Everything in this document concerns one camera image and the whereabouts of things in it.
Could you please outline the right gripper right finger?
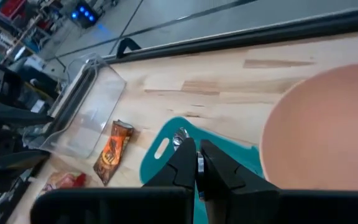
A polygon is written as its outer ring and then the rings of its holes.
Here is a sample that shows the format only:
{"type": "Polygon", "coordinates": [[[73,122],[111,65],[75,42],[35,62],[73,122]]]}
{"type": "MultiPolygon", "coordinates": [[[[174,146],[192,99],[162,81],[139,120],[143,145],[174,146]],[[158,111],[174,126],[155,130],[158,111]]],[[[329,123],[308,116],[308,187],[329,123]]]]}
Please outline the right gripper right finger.
{"type": "Polygon", "coordinates": [[[278,187],[238,163],[209,140],[201,141],[201,153],[206,165],[204,174],[212,182],[208,187],[219,184],[229,190],[278,190],[278,187]]]}

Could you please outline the teal rectangular container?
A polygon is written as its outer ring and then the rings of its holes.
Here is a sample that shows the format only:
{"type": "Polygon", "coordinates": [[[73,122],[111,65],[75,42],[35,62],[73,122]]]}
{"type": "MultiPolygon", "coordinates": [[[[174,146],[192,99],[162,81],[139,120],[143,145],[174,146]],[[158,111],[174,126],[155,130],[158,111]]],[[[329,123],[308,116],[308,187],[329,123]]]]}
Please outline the teal rectangular container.
{"type": "MultiPolygon", "coordinates": [[[[182,117],[172,118],[161,128],[140,167],[140,179],[145,184],[173,156],[173,135],[185,128],[193,138],[196,151],[201,153],[201,141],[209,140],[238,163],[264,178],[258,149],[243,147],[238,143],[209,131],[197,128],[182,117]]],[[[229,190],[212,184],[204,175],[205,200],[198,197],[195,182],[193,190],[183,187],[153,187],[162,190],[162,195],[148,196],[138,202],[140,210],[136,223],[191,223],[191,224],[269,224],[261,193],[257,191],[229,190]]]]}

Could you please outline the orange brown candy bag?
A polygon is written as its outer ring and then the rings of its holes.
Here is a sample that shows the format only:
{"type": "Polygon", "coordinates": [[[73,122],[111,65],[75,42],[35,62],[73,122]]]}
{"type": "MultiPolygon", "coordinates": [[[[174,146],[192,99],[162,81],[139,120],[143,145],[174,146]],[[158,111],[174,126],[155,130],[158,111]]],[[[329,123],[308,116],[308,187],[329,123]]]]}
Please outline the orange brown candy bag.
{"type": "Polygon", "coordinates": [[[107,186],[116,172],[123,152],[132,136],[134,127],[121,120],[113,121],[110,137],[96,160],[93,170],[107,186]]]}

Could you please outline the clear plastic container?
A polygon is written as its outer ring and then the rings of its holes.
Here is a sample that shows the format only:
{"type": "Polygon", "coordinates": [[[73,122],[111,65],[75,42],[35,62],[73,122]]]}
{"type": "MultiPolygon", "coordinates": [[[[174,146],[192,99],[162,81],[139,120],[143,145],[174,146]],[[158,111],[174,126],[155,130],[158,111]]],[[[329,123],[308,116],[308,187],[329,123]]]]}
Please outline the clear plastic container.
{"type": "Polygon", "coordinates": [[[126,87],[126,81],[96,53],[74,59],[68,80],[48,114],[54,121],[25,129],[30,149],[87,159],[93,153],[126,87]]]}

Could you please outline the device with blue lights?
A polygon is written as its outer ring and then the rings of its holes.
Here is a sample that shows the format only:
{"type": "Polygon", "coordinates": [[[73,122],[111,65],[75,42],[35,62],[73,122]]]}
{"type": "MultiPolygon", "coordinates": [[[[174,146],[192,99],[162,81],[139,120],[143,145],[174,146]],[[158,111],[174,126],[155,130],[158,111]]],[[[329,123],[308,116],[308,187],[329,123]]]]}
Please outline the device with blue lights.
{"type": "Polygon", "coordinates": [[[94,26],[99,14],[85,1],[78,1],[69,13],[69,18],[83,29],[94,26]]]}

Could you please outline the red snack packet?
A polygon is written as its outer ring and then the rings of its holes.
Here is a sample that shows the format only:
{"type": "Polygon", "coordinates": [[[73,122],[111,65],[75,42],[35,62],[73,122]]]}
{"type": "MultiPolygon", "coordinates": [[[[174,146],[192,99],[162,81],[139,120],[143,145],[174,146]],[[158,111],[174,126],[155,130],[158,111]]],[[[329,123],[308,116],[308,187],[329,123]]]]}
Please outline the red snack packet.
{"type": "Polygon", "coordinates": [[[40,195],[51,190],[84,187],[86,174],[81,172],[54,172],[45,183],[40,195]]]}

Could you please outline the black frame bracket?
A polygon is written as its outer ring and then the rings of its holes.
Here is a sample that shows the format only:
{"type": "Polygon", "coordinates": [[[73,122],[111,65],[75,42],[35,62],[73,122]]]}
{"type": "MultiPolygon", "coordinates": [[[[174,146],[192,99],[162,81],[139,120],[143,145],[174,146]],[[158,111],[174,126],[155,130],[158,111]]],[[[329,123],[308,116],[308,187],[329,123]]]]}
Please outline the black frame bracket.
{"type": "Polygon", "coordinates": [[[122,39],[118,45],[117,45],[117,52],[116,52],[116,58],[122,59],[128,56],[133,55],[133,51],[140,50],[142,47],[137,44],[133,39],[131,38],[124,38],[122,39]]]}

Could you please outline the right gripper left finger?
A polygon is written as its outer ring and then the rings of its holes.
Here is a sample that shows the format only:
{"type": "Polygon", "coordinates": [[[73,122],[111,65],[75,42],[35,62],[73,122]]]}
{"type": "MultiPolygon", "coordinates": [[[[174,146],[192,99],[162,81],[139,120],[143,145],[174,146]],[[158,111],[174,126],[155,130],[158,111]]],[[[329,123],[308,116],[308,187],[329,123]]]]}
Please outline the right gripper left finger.
{"type": "Polygon", "coordinates": [[[146,187],[195,188],[196,145],[193,138],[185,139],[165,165],[150,179],[146,187]]]}

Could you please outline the orange bowl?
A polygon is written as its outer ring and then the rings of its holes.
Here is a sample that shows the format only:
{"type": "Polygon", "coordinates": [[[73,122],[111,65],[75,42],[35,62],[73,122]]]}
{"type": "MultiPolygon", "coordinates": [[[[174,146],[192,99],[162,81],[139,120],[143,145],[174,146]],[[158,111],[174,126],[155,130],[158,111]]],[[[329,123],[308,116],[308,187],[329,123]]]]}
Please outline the orange bowl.
{"type": "Polygon", "coordinates": [[[358,190],[358,63],[285,93],[262,131],[260,160],[284,189],[358,190]]]}

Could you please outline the black table frame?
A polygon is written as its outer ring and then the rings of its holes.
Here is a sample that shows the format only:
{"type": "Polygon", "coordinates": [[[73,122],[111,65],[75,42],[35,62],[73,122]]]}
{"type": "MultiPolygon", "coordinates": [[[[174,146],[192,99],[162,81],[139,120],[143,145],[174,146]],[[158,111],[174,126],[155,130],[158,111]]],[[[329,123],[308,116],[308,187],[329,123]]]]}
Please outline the black table frame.
{"type": "Polygon", "coordinates": [[[128,52],[121,51],[120,55],[107,55],[104,59],[111,64],[135,61],[146,61],[149,64],[151,60],[171,61],[179,58],[181,71],[194,67],[206,70],[214,66],[214,62],[206,61],[207,57],[225,54],[230,49],[323,38],[353,32],[358,32],[358,8],[143,49],[133,42],[127,47],[128,52]]]}

